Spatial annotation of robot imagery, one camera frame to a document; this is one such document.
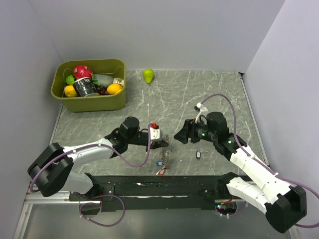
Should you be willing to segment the metal disc with key rings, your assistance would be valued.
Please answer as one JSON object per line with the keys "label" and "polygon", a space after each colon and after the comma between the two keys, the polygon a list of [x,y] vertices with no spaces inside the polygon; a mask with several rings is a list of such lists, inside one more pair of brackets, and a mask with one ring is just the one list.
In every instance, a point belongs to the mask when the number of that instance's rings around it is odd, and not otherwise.
{"label": "metal disc with key rings", "polygon": [[160,156],[160,161],[163,162],[162,166],[158,166],[159,167],[159,170],[161,169],[166,169],[168,168],[168,161],[169,161],[169,157],[171,155],[171,153],[169,152],[169,149],[172,148],[171,144],[170,144],[170,138],[169,138],[169,135],[166,134],[163,139],[169,143],[169,146],[168,147],[162,147],[161,150],[160,150],[160,153],[159,153],[159,156]]}

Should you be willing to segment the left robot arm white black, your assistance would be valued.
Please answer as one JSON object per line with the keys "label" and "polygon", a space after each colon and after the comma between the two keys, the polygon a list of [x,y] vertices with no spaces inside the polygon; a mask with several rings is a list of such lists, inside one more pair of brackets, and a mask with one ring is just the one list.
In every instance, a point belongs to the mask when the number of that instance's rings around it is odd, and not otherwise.
{"label": "left robot arm white black", "polygon": [[[123,153],[129,145],[146,147],[146,158],[140,164],[133,164],[124,158]],[[52,143],[37,157],[27,170],[31,177],[29,190],[49,197],[59,191],[81,194],[87,200],[98,196],[99,184],[89,174],[73,173],[72,169],[101,159],[119,157],[127,165],[140,168],[144,166],[152,149],[168,147],[162,131],[156,123],[149,123],[146,130],[140,129],[136,117],[127,117],[104,138],[83,145],[62,147]]]}

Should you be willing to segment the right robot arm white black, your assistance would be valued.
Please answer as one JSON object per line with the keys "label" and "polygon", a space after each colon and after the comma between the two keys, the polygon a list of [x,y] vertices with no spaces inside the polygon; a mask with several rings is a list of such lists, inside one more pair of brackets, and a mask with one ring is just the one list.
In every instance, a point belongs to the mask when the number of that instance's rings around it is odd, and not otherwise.
{"label": "right robot arm white black", "polygon": [[305,190],[277,178],[245,141],[234,137],[221,112],[209,113],[206,122],[185,120],[174,139],[183,144],[200,140],[212,142],[219,154],[251,179],[251,182],[246,182],[234,173],[227,173],[219,180],[219,195],[225,199],[236,196],[245,200],[259,209],[276,231],[285,233],[307,215]]}

